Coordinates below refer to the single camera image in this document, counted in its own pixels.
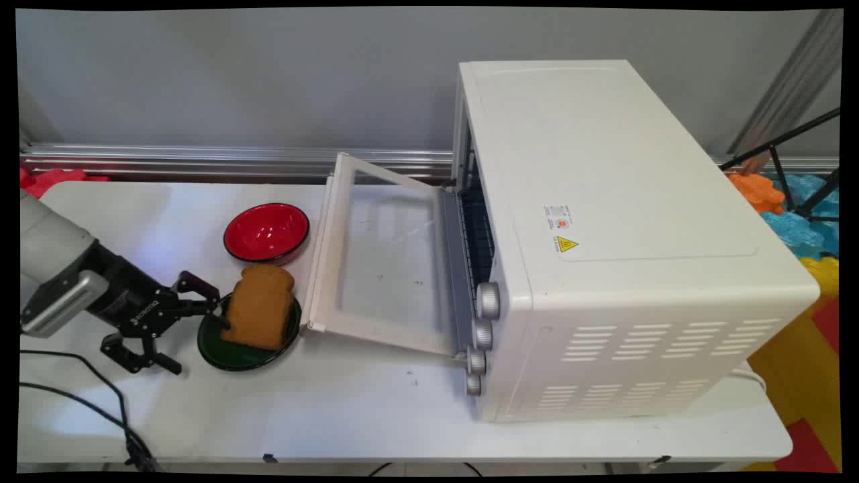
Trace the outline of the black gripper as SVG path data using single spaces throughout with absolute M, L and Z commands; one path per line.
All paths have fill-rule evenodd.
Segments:
M 158 366 L 174 375 L 181 375 L 182 365 L 156 348 L 158 334 L 172 327 L 179 318 L 203 316 L 215 321 L 220 328 L 231 328 L 221 306 L 218 288 L 193 273 L 182 271 L 170 290 L 175 294 L 199 294 L 203 299 L 178 298 L 175 294 L 168 294 L 168 288 L 156 279 L 116 256 L 98 241 L 84 254 L 83 269 L 94 272 L 108 283 L 107 290 L 86 308 L 86 312 L 120 332 L 105 336 L 99 349 L 129 373 L 137 374 L 142 369 Z M 142 354 L 135 354 L 126 347 L 121 333 L 125 337 L 142 336 Z

